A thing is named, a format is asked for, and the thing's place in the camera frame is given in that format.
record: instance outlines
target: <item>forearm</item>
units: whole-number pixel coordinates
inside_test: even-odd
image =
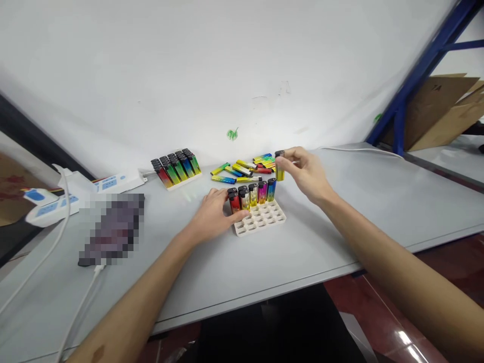
[[[391,300],[447,357],[484,358],[479,305],[335,193],[318,204]]]
[[[185,261],[193,239],[187,229],[99,322],[69,358],[75,362],[135,362]]]

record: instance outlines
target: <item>blue shelf frame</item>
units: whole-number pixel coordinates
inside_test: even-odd
[[[437,36],[428,45],[403,86],[385,109],[366,142],[376,146],[390,129],[393,121],[393,152],[403,156],[405,111],[408,103],[424,81],[449,51],[484,47],[483,40],[456,43],[465,28],[484,6],[484,0],[461,0],[442,24]]]

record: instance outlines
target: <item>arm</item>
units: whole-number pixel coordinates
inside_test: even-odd
[[[199,243],[242,220],[248,211],[222,213],[227,189],[212,189],[191,222],[124,294],[68,359],[69,363],[135,362],[183,265]]]
[[[296,147],[276,163],[323,210],[361,264],[442,353],[459,361],[484,359],[484,311],[479,305],[342,200],[316,155]]]

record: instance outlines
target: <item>white cable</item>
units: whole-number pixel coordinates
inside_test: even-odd
[[[40,260],[37,266],[30,272],[30,274],[27,276],[27,278],[20,284],[20,286],[15,290],[15,292],[10,296],[10,298],[7,300],[7,302],[2,306],[0,309],[0,315],[4,312],[4,310],[7,308],[7,306],[12,302],[12,300],[17,296],[17,294],[22,290],[22,288],[25,286],[27,281],[32,277],[32,275],[39,269],[39,267],[44,263],[44,261],[47,259],[47,257],[50,256],[54,248],[58,245],[59,241],[62,238],[62,235],[64,233],[64,230],[66,229],[67,222],[69,221],[69,216],[71,214],[71,198],[69,198],[69,188],[67,186],[67,180],[66,180],[66,175],[64,174],[64,169],[62,169],[60,166],[53,164],[53,166],[56,167],[56,169],[60,173],[61,180],[64,182],[64,185],[66,186],[64,188],[64,195],[66,196],[66,210],[67,210],[67,215],[66,218],[64,219],[64,222],[62,224],[62,227],[60,228],[59,235],[57,236],[57,239],[53,243],[52,247],[50,250],[45,254],[45,256]]]
[[[92,278],[91,284],[87,288],[87,291],[86,291],[84,297],[82,298],[81,303],[79,304],[79,307],[77,308],[77,311],[74,314],[74,317],[72,318],[71,324],[69,325],[69,328],[67,329],[67,332],[64,335],[64,338],[62,339],[62,345],[60,346],[60,349],[57,352],[57,357],[55,358],[55,363],[61,362],[62,354],[64,353],[64,348],[66,347],[67,339],[69,337],[69,334],[71,333],[72,327],[74,326],[74,323],[77,319],[77,316],[81,312],[82,306],[84,306],[84,303],[85,303],[87,297],[89,296],[89,292],[91,291],[92,286],[94,285],[94,282],[96,281],[97,277],[99,276],[99,273],[104,269],[105,266],[106,265],[98,265],[94,269],[94,276]]]
[[[375,152],[379,152],[379,153],[385,153],[385,154],[388,154],[388,155],[396,156],[396,157],[398,157],[402,160],[405,160],[403,157],[401,157],[398,154],[394,154],[390,151],[385,151],[385,150],[380,150],[380,149],[370,149],[370,148],[366,148],[366,149],[340,149],[340,148],[330,148],[330,147],[324,147],[324,148],[320,148],[320,149],[338,150],[338,151],[375,151]]]

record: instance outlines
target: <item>green mark on wall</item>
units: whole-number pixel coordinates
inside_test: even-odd
[[[237,130],[238,130],[238,128],[236,128],[235,131],[234,130],[227,131],[227,138],[229,140],[235,141],[235,139],[238,136]]]

